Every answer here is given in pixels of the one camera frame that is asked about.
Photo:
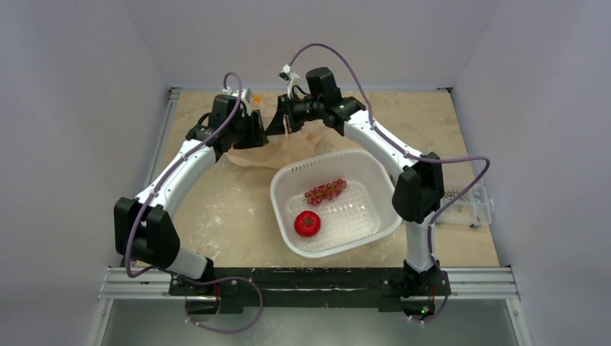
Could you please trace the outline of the orange translucent plastic bag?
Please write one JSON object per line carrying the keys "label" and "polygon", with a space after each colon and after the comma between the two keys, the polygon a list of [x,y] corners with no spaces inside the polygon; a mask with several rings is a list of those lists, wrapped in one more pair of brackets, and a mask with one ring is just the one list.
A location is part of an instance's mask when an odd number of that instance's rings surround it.
{"label": "orange translucent plastic bag", "polygon": [[356,143],[316,120],[307,122],[297,133],[270,136],[263,147],[231,149],[227,157],[242,167],[281,169],[314,156],[356,147]]}

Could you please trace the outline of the red fake grape bunch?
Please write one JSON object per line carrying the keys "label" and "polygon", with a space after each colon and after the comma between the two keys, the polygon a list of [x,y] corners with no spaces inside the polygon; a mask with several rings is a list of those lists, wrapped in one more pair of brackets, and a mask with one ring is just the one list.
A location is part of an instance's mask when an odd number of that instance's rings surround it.
{"label": "red fake grape bunch", "polygon": [[307,204],[315,206],[325,201],[331,201],[339,197],[347,188],[347,181],[336,179],[332,182],[316,186],[304,193]]}

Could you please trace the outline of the red fake fruit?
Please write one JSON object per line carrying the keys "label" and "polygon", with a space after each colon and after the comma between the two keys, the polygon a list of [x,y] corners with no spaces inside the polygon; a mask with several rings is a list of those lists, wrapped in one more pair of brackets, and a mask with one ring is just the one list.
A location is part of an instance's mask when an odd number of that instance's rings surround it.
{"label": "red fake fruit", "polygon": [[305,210],[297,215],[293,228],[297,235],[309,238],[321,230],[321,219],[313,211]]}

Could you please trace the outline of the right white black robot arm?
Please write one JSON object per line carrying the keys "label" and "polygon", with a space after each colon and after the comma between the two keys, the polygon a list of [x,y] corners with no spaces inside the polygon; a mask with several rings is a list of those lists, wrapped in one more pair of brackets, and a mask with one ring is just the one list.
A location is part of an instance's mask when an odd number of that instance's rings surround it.
{"label": "right white black robot arm", "polygon": [[432,285],[438,262],[434,254],[433,214],[440,210],[445,194],[442,164],[436,153],[423,154],[400,141],[373,116],[367,98],[345,97],[331,70],[318,67],[305,74],[308,87],[295,95],[297,74],[286,65],[279,76],[287,90],[277,97],[277,106],[266,135],[296,133],[305,123],[320,120],[339,135],[360,145],[379,161],[392,177],[391,204],[406,222],[408,249],[404,282],[413,293]]}

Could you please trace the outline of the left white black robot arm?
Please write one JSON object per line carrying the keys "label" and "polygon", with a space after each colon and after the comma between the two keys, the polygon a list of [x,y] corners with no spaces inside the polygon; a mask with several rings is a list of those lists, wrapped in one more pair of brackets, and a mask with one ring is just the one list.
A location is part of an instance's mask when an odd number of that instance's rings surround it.
{"label": "left white black robot arm", "polygon": [[120,198],[114,206],[115,246],[127,273],[139,274],[130,263],[187,277],[198,295],[215,285],[213,261],[186,249],[173,216],[198,179],[230,149],[262,147],[267,143],[259,110],[250,107],[251,92],[224,90],[212,110],[188,130],[176,156],[160,175],[134,198]]}

